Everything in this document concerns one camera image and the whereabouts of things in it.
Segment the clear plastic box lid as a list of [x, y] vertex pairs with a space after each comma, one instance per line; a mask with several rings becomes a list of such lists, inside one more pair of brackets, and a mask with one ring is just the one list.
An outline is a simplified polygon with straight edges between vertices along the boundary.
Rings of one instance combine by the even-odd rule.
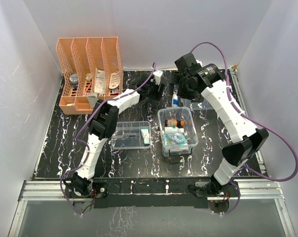
[[188, 107], [192, 110], [192, 111], [197, 111], [197, 110], [214, 110], [214, 108], [212, 107], [212, 105], [207, 102], [207, 101], [203, 101], [203, 102], [191, 102], [188, 103]]

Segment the brown medicine bottle orange cap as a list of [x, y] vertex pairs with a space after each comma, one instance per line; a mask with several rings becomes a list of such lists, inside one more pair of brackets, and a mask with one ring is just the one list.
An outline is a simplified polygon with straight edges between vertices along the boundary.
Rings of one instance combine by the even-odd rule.
[[184, 126], [185, 126], [184, 120], [178, 120], [178, 119], [166, 119], [165, 120], [165, 127], [183, 128]]

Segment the white green medicine bottle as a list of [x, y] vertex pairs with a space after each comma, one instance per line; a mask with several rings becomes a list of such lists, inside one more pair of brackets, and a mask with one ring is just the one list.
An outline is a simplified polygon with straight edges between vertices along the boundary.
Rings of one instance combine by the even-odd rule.
[[180, 133], [183, 134], [184, 133], [184, 128], [178, 128], [178, 127], [165, 127], [164, 128], [164, 134], [176, 134], [176, 133]]

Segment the white gauze packet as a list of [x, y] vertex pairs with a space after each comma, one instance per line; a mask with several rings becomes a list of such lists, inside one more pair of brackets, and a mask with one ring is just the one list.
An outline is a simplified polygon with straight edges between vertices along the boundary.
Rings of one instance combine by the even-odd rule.
[[141, 135], [145, 145], [150, 145], [150, 132], [148, 128], [141, 129]]

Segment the teal bandage packet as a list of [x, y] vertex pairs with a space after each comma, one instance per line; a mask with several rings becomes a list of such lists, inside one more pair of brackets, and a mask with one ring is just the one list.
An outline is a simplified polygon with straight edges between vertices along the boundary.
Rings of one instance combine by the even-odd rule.
[[165, 146], [185, 146], [187, 140], [182, 133], [165, 134], [164, 144]]

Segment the clear divided tray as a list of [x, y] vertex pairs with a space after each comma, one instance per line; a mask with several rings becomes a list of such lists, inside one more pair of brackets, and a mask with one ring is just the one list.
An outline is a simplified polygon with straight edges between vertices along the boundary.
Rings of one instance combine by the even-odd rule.
[[[145, 145], [141, 129], [148, 128], [150, 145]], [[148, 149], [151, 147], [151, 124], [148, 121], [118, 122], [110, 141], [114, 150]]]

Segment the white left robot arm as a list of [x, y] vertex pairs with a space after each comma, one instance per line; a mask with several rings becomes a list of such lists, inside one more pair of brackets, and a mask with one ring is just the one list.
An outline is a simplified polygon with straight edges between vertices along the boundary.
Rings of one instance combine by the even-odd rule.
[[119, 114], [146, 98], [159, 101], [165, 87], [162, 75], [162, 71], [150, 72], [143, 80], [135, 82], [122, 94], [113, 99], [105, 101], [99, 99], [96, 102], [92, 115], [87, 120], [88, 137], [85, 151], [68, 185], [69, 190], [82, 197], [92, 193], [95, 166], [105, 142], [116, 130]]

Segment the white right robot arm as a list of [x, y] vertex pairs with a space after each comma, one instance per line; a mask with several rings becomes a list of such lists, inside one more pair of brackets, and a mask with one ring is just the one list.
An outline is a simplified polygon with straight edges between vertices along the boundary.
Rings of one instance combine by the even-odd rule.
[[171, 83], [178, 86], [177, 95], [191, 101], [204, 98], [228, 130], [232, 143], [222, 149], [219, 168], [210, 182], [201, 187], [204, 193], [222, 196], [228, 191], [232, 177], [262, 147], [269, 133], [243, 117], [244, 112], [231, 96], [228, 76], [215, 64], [201, 66], [188, 53], [177, 59], [175, 65], [177, 73]]

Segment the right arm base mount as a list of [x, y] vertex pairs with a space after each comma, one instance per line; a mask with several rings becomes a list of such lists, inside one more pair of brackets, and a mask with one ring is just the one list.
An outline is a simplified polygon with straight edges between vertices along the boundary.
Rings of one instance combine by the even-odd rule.
[[206, 198], [209, 209], [213, 212], [226, 212], [230, 208], [230, 199], [238, 198], [236, 182], [221, 185], [214, 178], [207, 182], [197, 181], [188, 185], [188, 191], [197, 198]]

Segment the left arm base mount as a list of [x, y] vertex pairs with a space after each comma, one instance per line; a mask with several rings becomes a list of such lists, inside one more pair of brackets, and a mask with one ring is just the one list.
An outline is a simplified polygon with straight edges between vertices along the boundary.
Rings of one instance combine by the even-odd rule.
[[71, 204], [79, 202], [79, 199], [88, 199], [90, 208], [102, 207], [97, 201], [106, 201], [108, 196], [108, 184], [105, 182], [94, 182], [86, 178], [74, 177], [61, 181], [64, 197], [68, 198]]

